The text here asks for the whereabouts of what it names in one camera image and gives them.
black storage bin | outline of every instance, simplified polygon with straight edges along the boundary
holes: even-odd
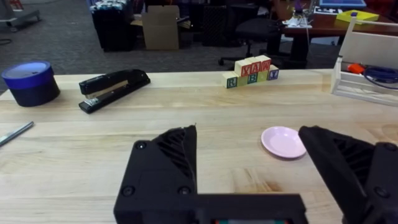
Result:
[[[123,10],[96,10],[91,12],[101,48],[105,51],[129,51],[136,41],[131,3]]]

gray carpet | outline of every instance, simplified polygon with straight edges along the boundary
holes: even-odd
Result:
[[[178,51],[148,51],[143,41],[130,52],[104,53],[100,48],[91,15],[85,0],[59,0],[46,4],[25,5],[26,9],[40,9],[40,22],[28,24],[19,32],[11,33],[0,27],[0,39],[12,39],[11,44],[0,45],[0,71],[15,63],[29,60],[49,61],[54,72],[63,74],[108,73],[127,68],[146,72],[188,72],[226,70],[217,64],[221,56],[242,56],[245,46],[236,48],[204,47],[193,43]],[[291,43],[281,45],[288,52]],[[253,52],[266,47],[254,44]],[[332,68],[340,48],[312,44],[308,68]],[[6,90],[0,80],[0,94]]]

small pink dish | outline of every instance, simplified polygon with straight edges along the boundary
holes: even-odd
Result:
[[[298,158],[306,153],[299,133],[291,128],[274,126],[261,134],[262,145],[271,153],[288,159]]]

alphabet block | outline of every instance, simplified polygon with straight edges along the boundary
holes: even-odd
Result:
[[[265,55],[260,55],[260,56],[257,56],[256,59],[261,61],[261,68],[260,68],[261,72],[269,70],[269,67],[271,65],[271,58],[269,58]]]
[[[248,76],[248,84],[256,83],[257,82],[257,74],[251,74]]]
[[[248,77],[249,76],[238,77],[238,87],[247,85],[248,84]]]
[[[257,82],[264,82],[267,79],[268,79],[268,70],[258,73]]]
[[[234,88],[238,85],[238,76],[234,72],[223,73],[221,84],[225,88]]]
[[[251,74],[251,62],[247,61],[246,59],[235,62],[234,71],[240,77],[250,75]]]
[[[268,79],[267,80],[275,80],[278,79],[279,68],[275,65],[271,65],[269,68]]]
[[[255,57],[246,58],[247,61],[251,63],[251,74],[260,72],[261,61]]]

black chair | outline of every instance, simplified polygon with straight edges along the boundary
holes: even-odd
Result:
[[[219,65],[224,65],[225,60],[235,62],[252,57],[251,41],[265,42],[270,39],[280,41],[282,24],[279,21],[257,18],[258,6],[254,4],[231,4],[227,5],[227,8],[230,8],[227,21],[235,21],[238,24],[235,26],[232,35],[244,40],[247,45],[247,51],[245,57],[221,57],[218,60]],[[277,48],[274,50],[275,55],[278,54],[279,45]],[[260,50],[260,54],[264,54],[264,52],[266,50]]]
[[[398,0],[395,0],[391,5],[391,10],[387,15],[389,19],[394,22],[398,22]]]

